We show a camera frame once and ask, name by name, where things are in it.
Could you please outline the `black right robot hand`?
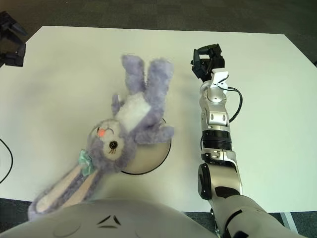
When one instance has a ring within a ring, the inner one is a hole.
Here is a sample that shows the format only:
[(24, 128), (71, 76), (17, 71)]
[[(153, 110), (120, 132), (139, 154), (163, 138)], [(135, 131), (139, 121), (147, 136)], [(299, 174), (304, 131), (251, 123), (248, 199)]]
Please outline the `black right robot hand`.
[(211, 80), (213, 69), (225, 67), (225, 59), (221, 53), (219, 44), (194, 49), (191, 65), (195, 76), (202, 82)]

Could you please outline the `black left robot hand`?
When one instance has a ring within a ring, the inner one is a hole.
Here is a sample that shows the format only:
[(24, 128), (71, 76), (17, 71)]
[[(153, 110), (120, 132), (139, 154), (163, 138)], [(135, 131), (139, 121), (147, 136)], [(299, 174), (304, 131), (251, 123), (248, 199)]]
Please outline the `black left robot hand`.
[(18, 47), (14, 52), (0, 53), (0, 66), (23, 67), (26, 53), (24, 43), (15, 33), (27, 36), (26, 30), (7, 11), (0, 13), (0, 40), (7, 39)]

